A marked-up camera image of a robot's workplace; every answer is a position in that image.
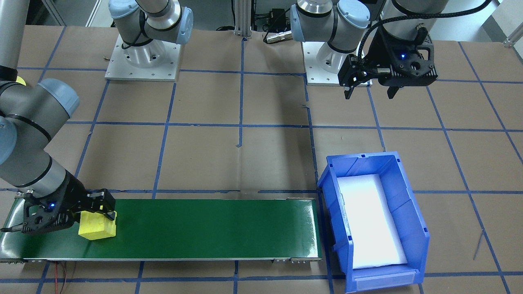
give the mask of yellow block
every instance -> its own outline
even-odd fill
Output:
[[[17,83],[21,83],[21,84],[24,85],[24,86],[27,86],[26,81],[24,81],[24,79],[21,78],[21,77],[19,77],[19,76],[16,77],[16,82],[17,82]]]
[[[78,235],[89,240],[114,237],[116,236],[116,216],[115,211],[115,220],[110,221],[103,214],[82,211]]]

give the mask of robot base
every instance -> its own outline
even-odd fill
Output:
[[[303,61],[305,62],[305,71],[307,72],[307,84],[310,86],[338,86],[338,75],[324,70],[316,56],[325,42],[302,42],[303,47]],[[359,87],[367,87],[372,85],[372,81],[368,81]]]
[[[175,82],[180,66],[181,45],[162,41],[166,56],[157,66],[138,68],[126,60],[121,47],[122,38],[118,36],[115,48],[112,51],[105,78],[115,81],[156,81]]]

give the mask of green conveyor belt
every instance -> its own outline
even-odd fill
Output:
[[[6,226],[22,221],[16,199]],[[0,261],[321,259],[312,199],[118,199],[117,235],[89,241],[78,224],[39,236],[0,234]]]

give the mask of blue plastic bin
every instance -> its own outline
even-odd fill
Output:
[[[354,244],[338,178],[379,174],[407,264],[353,269]],[[323,189],[336,244],[333,250],[347,276],[346,293],[423,282],[430,234],[397,152],[327,156],[318,186]]]

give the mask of brown paper floor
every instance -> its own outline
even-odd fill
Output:
[[[117,35],[28,26],[22,45],[29,85],[58,78],[80,96],[46,150],[88,189],[141,199],[318,197],[327,155],[398,151],[431,233],[426,279],[370,293],[523,292],[523,65],[512,50],[436,41],[437,82],[393,100],[375,83],[346,101],[341,88],[305,84],[299,43],[268,46],[257,33],[243,41],[194,31],[176,84],[108,82],[103,57]],[[14,192],[2,180],[0,196],[4,219]],[[65,293],[342,293],[337,256],[324,256],[68,263]],[[1,264],[0,292],[54,293],[54,271]],[[58,274],[62,282],[60,266]]]

